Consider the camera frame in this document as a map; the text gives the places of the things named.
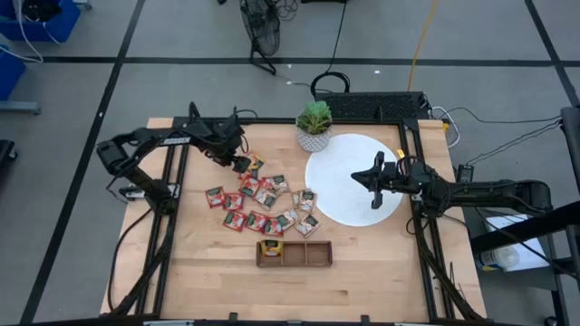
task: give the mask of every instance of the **wooden tray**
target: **wooden tray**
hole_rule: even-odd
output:
[[[260,243],[256,243],[258,267],[330,267],[333,247],[330,241],[283,241],[280,257],[264,257]]]

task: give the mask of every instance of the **succulent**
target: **succulent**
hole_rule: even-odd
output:
[[[298,128],[310,135],[323,134],[331,126],[333,117],[325,101],[311,101],[298,117]]]

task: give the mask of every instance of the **fan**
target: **fan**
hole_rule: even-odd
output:
[[[252,41],[250,63],[276,75],[276,68],[268,61],[280,47],[280,19],[272,0],[240,0],[240,10],[247,35]],[[269,68],[254,61],[254,53],[260,54]]]

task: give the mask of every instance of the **white plate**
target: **white plate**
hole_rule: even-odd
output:
[[[334,221],[349,226],[368,226],[381,222],[397,209],[401,193],[382,193],[382,206],[371,209],[374,193],[351,178],[353,172],[372,167],[378,151],[385,162],[396,157],[380,141],[358,134],[330,139],[328,146],[313,153],[306,164],[306,186],[317,195],[316,206]]]

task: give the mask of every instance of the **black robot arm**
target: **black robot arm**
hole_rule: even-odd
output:
[[[541,216],[553,209],[550,188],[544,182],[453,183],[415,157],[384,163],[384,153],[379,152],[372,168],[355,172],[352,178],[374,192],[374,209],[382,204],[383,190],[414,195],[413,200],[420,201],[420,210],[426,217],[439,217],[453,206],[508,207],[531,216]]]
[[[246,171],[250,160],[236,156],[242,145],[244,130],[236,113],[223,123],[199,120],[195,104],[189,104],[189,122],[178,128],[139,128],[121,134],[97,145],[97,154],[107,172],[114,177],[125,177],[143,190],[149,205],[162,214],[169,214],[175,204],[167,183],[153,179],[138,167],[141,160],[157,147],[192,145],[222,167],[234,165],[234,171]],[[131,155],[123,146],[135,147]]]

